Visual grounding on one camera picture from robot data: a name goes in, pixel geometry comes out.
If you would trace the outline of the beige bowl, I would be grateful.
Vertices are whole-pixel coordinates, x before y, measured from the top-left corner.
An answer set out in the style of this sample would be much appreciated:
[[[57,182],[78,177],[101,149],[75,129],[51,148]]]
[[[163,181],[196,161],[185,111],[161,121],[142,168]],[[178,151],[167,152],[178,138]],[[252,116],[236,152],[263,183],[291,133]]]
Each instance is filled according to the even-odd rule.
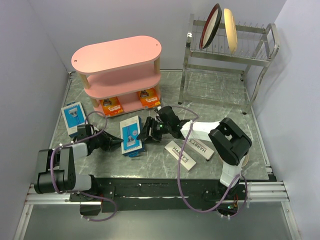
[[[249,161],[249,153],[247,153],[241,160],[241,163],[242,163],[241,167],[243,168],[248,163],[248,161]]]

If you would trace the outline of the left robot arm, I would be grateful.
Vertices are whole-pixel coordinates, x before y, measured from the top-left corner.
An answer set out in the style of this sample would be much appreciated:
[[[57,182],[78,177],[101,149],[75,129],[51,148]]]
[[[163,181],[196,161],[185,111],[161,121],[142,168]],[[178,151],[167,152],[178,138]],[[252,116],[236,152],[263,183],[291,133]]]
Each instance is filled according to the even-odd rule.
[[[74,141],[38,152],[33,183],[37,194],[75,191],[88,201],[100,195],[99,184],[92,174],[76,173],[75,160],[89,156],[96,149],[108,152],[119,148],[123,139],[92,124],[82,124],[77,127]]]

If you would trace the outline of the blue Harry's razor box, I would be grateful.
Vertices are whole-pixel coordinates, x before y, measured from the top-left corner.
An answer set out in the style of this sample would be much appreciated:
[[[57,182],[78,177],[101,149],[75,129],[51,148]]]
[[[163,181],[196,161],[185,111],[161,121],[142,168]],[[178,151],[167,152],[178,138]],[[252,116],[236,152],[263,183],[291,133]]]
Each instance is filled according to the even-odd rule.
[[[138,139],[141,133],[142,121],[136,115],[131,118],[122,120],[119,123],[121,142],[121,154],[130,158],[137,157],[141,152],[145,151],[144,144]]]

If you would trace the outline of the white harry's box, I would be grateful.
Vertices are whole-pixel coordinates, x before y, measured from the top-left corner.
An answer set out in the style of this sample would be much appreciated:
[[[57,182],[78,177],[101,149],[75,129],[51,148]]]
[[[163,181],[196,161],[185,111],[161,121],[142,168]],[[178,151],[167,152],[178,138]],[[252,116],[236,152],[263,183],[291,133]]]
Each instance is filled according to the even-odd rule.
[[[209,146],[207,146],[199,139],[189,138],[187,140],[187,145],[191,147],[193,150],[195,150],[202,157],[204,157],[207,162],[211,160],[212,156],[215,153],[213,149],[211,149]]]
[[[190,171],[195,165],[195,160],[190,157],[185,151],[182,151],[181,147],[178,146],[174,141],[170,141],[164,149],[171,154],[177,161],[180,159],[180,164],[187,170]]]

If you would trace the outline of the metal dish rack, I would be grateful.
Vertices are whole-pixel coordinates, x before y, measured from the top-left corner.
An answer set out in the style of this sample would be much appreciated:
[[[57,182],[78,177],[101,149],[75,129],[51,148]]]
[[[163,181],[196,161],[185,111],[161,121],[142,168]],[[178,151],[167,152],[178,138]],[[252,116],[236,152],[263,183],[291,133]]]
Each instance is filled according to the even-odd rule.
[[[209,47],[200,49],[205,23],[194,14],[189,16],[178,104],[196,101],[238,106],[246,115],[280,49],[276,24],[236,24],[238,45],[231,53],[223,22]]]

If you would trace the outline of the white Harry's box left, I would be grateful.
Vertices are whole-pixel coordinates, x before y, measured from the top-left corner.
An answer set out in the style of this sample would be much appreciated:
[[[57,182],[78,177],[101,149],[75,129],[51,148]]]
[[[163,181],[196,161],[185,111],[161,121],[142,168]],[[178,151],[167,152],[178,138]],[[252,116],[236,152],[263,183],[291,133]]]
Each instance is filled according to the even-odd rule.
[[[170,141],[164,149],[171,154],[177,161],[180,159],[180,164],[187,170],[190,171],[195,165],[195,160],[190,157],[185,151],[182,151],[181,147],[178,146],[174,141]]]

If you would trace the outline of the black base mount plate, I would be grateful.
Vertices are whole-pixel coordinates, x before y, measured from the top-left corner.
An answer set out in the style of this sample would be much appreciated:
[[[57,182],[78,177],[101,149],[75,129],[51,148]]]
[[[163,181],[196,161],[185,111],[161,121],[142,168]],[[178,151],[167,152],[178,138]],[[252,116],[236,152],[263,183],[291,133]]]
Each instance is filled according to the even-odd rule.
[[[80,212],[97,215],[94,202],[103,213],[118,211],[182,210],[206,211],[215,205],[223,214],[234,215],[240,201],[249,202],[260,182],[238,183],[230,190],[216,179],[97,178],[95,187],[70,194],[69,201],[88,203]]]

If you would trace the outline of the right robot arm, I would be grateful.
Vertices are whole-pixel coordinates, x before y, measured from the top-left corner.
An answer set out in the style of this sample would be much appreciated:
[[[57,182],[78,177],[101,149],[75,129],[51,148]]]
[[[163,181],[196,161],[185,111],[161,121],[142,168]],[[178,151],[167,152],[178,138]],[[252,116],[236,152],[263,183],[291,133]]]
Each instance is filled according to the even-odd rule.
[[[189,139],[212,142],[220,156],[223,167],[219,179],[219,195],[224,199],[232,198],[241,178],[242,164],[252,146],[252,140],[229,117],[215,122],[199,122],[194,119],[180,119],[172,106],[158,107],[156,117],[148,117],[137,139],[144,143],[157,143],[162,136],[170,134],[175,139],[184,140],[178,155],[177,185],[180,195],[184,197],[181,186],[180,170],[184,148]]]

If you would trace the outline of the white Harry's box right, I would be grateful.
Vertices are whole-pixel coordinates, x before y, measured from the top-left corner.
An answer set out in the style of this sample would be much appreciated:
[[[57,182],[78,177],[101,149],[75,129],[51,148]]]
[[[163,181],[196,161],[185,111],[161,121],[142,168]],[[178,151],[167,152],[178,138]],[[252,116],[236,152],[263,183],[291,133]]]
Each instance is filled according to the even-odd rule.
[[[187,145],[191,147],[193,150],[195,150],[202,157],[204,157],[207,162],[211,160],[212,156],[215,153],[213,149],[211,149],[209,146],[207,146],[199,139],[189,138],[187,140]]]

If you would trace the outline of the dark red plate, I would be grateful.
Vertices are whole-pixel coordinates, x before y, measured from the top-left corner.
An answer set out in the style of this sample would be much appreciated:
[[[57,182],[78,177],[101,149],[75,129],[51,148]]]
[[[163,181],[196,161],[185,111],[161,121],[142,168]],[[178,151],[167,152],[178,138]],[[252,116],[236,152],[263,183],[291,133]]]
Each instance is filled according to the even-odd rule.
[[[199,49],[203,50],[206,49],[213,41],[220,22],[222,18],[222,9],[219,3],[216,3],[212,8],[205,25],[203,27],[200,42],[199,42]]]

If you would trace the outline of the pink three-tier shelf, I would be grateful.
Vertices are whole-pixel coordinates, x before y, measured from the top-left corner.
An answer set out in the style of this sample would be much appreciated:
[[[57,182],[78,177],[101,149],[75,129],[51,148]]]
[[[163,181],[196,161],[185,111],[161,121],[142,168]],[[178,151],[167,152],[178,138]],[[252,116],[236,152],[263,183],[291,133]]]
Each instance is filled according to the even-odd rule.
[[[140,96],[153,89],[160,98],[161,43],[147,35],[86,45],[78,49],[71,64],[80,77],[93,109],[111,117],[104,109],[117,98],[122,111],[117,115],[145,108]]]

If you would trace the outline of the orange Gillette box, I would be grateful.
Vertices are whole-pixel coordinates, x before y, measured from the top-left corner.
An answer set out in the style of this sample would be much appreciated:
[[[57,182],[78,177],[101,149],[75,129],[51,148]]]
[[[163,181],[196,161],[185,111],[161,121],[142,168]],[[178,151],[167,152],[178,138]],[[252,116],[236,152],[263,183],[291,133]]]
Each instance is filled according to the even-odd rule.
[[[123,107],[116,96],[106,98],[106,99],[101,99],[100,104],[104,114],[107,117],[116,116],[124,112]]]
[[[138,91],[137,96],[144,109],[154,108],[161,104],[154,87]]]

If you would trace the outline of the aluminium rail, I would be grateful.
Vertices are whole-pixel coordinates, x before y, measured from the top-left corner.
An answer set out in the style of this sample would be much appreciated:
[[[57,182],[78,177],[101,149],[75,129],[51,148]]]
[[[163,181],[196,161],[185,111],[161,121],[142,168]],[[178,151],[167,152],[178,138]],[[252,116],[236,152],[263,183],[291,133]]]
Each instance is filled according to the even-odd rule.
[[[253,202],[288,202],[289,196],[283,182],[248,182],[248,199]],[[25,202],[26,205],[59,205],[59,204],[74,204],[74,205],[97,205],[97,201],[72,200],[69,193],[58,194],[36,193],[34,186],[31,185]]]

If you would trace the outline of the cream yellow plate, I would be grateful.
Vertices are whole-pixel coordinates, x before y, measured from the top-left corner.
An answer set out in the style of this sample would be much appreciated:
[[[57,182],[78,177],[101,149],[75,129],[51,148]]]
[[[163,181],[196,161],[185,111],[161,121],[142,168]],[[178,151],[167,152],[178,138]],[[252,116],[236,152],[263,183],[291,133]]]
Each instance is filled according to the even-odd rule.
[[[234,54],[237,51],[237,47],[238,47],[236,21],[230,9],[225,8],[223,10],[223,14],[224,14],[225,33],[227,37],[229,51],[231,54]]]

